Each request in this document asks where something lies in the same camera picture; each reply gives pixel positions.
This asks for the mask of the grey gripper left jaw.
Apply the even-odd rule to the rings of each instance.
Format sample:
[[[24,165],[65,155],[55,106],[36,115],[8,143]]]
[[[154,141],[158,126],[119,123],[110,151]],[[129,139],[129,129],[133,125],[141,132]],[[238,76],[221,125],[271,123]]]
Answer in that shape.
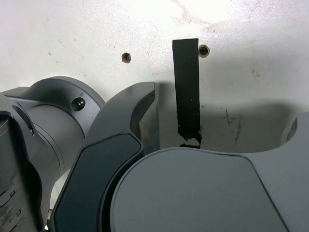
[[[113,192],[141,159],[140,120],[155,101],[154,82],[134,84],[97,114],[51,215],[53,232],[108,232]]]

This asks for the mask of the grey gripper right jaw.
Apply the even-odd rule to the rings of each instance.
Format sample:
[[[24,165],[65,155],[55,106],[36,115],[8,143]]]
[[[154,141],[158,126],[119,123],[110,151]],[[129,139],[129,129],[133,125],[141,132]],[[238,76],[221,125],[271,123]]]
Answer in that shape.
[[[309,115],[265,152],[227,154],[169,148],[145,156],[120,179],[113,232],[306,232]]]

